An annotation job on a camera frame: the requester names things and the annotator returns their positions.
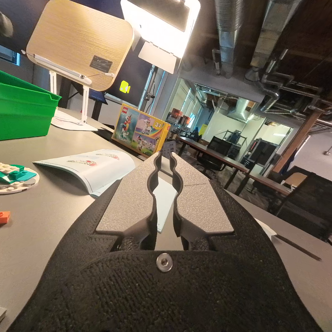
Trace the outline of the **black light stand pole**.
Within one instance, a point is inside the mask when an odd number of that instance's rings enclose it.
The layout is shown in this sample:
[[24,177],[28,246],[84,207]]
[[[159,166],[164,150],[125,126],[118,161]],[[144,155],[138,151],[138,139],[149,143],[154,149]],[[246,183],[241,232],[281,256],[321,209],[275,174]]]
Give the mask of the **black light stand pole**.
[[154,66],[149,84],[148,84],[147,89],[146,89],[146,93],[144,95],[144,98],[143,98],[143,101],[142,101],[142,104],[141,104],[141,107],[140,107],[140,110],[143,111],[143,112],[145,112],[147,102],[153,96],[152,90],[153,90],[153,86],[154,86],[154,83],[155,83],[155,78],[156,78],[158,70],[159,70],[159,67]]

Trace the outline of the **round white and teal lego base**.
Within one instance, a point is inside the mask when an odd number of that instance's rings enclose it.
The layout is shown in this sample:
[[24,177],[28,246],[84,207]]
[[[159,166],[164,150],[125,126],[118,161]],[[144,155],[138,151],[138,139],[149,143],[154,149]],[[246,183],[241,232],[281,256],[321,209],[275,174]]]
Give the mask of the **round white and teal lego base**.
[[0,194],[19,193],[35,187],[39,174],[23,165],[0,163]]

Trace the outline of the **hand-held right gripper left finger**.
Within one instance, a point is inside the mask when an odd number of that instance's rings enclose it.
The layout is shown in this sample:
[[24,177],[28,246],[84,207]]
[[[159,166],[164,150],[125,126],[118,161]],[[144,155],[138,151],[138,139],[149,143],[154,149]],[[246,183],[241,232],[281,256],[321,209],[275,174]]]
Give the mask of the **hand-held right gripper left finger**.
[[156,233],[157,206],[153,191],[159,184],[161,153],[157,152],[123,177],[97,233]]

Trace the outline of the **bright white light panel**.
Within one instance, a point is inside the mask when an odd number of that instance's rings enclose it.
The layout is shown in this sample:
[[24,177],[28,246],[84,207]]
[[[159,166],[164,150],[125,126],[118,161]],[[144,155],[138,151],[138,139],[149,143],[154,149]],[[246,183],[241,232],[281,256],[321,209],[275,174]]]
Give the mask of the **bright white light panel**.
[[197,0],[122,0],[124,19],[134,30],[138,57],[170,74],[177,72],[201,4]]

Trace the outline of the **black monitor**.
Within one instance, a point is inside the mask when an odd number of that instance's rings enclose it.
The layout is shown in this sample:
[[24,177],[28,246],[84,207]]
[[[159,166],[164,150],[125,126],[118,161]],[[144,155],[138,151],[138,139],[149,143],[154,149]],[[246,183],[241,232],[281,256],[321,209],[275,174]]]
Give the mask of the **black monitor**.
[[266,167],[280,145],[263,139],[255,139],[248,160],[261,167]]

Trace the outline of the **silver round ventilation duct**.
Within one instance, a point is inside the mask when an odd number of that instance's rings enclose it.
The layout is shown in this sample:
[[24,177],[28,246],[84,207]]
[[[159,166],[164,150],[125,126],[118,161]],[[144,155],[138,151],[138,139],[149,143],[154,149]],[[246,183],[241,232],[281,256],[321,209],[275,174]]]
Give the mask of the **silver round ventilation duct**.
[[243,0],[215,0],[221,69],[229,79],[233,74],[234,52],[242,25]]

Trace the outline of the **black mesh office chair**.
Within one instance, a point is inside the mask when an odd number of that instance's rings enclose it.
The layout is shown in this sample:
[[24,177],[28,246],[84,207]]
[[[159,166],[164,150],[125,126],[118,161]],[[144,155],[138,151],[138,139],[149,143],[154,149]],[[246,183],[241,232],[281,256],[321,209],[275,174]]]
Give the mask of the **black mesh office chair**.
[[273,214],[331,245],[332,182],[311,172],[275,206]]

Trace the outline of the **open light blue instruction booklet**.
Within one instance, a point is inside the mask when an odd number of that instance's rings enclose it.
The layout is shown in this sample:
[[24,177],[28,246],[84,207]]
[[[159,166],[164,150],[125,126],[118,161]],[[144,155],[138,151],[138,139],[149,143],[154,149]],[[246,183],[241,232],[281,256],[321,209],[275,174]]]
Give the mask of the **open light blue instruction booklet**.
[[[132,193],[143,180],[143,171],[139,170],[133,159],[119,150],[101,149],[76,155],[34,161],[34,164],[62,169],[76,176],[85,185],[88,193],[99,197],[116,180],[121,180],[131,171],[138,171],[138,179],[128,185]],[[176,190],[163,178],[158,178],[158,185],[153,194],[157,205],[157,231],[161,233],[176,196]]]

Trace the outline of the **wooden book stand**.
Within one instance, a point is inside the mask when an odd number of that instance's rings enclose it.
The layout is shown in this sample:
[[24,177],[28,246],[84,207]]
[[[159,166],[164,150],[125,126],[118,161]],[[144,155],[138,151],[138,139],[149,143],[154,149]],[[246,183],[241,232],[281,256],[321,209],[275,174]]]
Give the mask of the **wooden book stand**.
[[23,54],[47,69],[50,92],[56,74],[83,86],[80,119],[56,108],[51,124],[69,131],[97,131],[87,124],[89,90],[111,87],[135,38],[123,19],[68,0],[49,1]]

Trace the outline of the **large dark screen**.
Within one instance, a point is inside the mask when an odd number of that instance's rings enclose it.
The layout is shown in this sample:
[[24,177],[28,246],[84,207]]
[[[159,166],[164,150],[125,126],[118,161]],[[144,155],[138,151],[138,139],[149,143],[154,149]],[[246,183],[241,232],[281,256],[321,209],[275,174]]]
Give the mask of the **large dark screen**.
[[[0,9],[12,23],[13,35],[1,35],[1,45],[17,53],[25,50],[32,32],[48,1],[1,0]],[[119,0],[75,0],[79,4],[124,19]],[[138,106],[152,65],[138,57],[139,50],[130,49],[120,71],[107,93]]]

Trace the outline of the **long wooden desk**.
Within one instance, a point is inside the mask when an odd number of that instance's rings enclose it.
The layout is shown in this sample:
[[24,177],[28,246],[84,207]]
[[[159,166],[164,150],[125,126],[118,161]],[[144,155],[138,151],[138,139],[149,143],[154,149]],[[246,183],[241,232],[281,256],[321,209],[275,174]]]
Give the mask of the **long wooden desk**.
[[222,163],[226,164],[229,167],[235,168],[234,172],[232,173],[232,175],[230,176],[229,180],[227,181],[227,183],[223,186],[223,188],[226,190],[229,185],[231,184],[231,182],[234,180],[235,176],[237,175],[237,173],[239,171],[241,171],[242,173],[245,174],[244,179],[241,181],[240,185],[238,186],[238,188],[235,191],[235,195],[239,195],[241,193],[241,191],[245,188],[247,182],[249,181],[249,179],[253,179],[269,188],[271,188],[272,190],[279,192],[281,194],[283,194],[284,196],[287,196],[290,194],[290,191],[288,191],[288,189],[279,184],[276,183],[274,181],[272,181],[271,179],[268,179],[267,177],[264,177],[260,174],[257,173],[253,173],[251,170],[247,169],[243,164],[241,164],[240,162],[237,162],[235,160],[232,160],[214,150],[209,149],[208,147],[199,144],[197,142],[195,142],[192,139],[186,138],[186,137],[182,137],[179,136],[178,137],[179,141],[182,142],[182,147],[179,150],[178,156],[181,156],[185,146],[188,145],[190,147],[192,147],[193,149],[195,149],[196,151],[208,154],[218,160],[220,160]]

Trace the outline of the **colourful yellow lego box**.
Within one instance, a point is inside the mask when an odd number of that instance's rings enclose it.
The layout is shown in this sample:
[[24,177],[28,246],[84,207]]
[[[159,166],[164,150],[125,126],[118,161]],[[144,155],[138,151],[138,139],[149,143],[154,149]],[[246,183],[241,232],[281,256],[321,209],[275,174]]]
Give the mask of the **colourful yellow lego box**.
[[150,157],[161,150],[170,128],[169,123],[123,103],[112,140]]

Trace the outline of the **wooden support post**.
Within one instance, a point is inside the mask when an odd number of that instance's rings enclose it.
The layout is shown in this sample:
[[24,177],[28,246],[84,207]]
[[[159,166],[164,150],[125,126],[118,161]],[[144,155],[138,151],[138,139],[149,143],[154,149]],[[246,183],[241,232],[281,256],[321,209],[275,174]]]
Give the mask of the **wooden support post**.
[[288,159],[293,155],[294,151],[297,150],[299,145],[306,139],[308,132],[313,127],[317,119],[320,117],[321,112],[313,110],[309,116],[306,117],[305,121],[301,127],[297,130],[296,134],[286,146],[285,150],[282,152],[280,159],[272,169],[273,172],[280,173]]

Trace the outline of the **green plastic bins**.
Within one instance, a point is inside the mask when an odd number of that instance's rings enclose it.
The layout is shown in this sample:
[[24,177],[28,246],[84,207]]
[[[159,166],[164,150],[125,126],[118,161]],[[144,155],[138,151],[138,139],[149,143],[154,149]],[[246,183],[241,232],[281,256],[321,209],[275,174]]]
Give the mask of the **green plastic bins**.
[[61,96],[0,72],[0,140],[48,134]]

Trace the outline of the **rectangular metal duct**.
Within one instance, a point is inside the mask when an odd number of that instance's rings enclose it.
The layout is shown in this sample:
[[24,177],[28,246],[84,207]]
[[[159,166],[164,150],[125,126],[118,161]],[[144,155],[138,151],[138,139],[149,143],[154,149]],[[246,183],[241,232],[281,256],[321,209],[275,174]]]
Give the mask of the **rectangular metal duct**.
[[250,65],[263,68],[301,0],[269,0]]

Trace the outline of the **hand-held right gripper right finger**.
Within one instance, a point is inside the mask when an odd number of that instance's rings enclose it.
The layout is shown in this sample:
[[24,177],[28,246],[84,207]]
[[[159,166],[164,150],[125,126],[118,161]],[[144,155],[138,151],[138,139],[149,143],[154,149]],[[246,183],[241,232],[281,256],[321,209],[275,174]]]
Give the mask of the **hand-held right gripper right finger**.
[[173,228],[177,237],[199,238],[234,232],[208,177],[172,152],[170,169],[177,195]]

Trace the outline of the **white printed sheet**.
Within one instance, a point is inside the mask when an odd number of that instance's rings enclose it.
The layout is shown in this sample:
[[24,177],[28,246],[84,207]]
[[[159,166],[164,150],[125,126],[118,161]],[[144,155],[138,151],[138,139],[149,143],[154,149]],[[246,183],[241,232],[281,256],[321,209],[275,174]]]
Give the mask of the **white printed sheet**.
[[169,159],[172,152],[176,153],[176,141],[171,140],[168,142],[164,142],[164,144],[161,148],[162,156]]

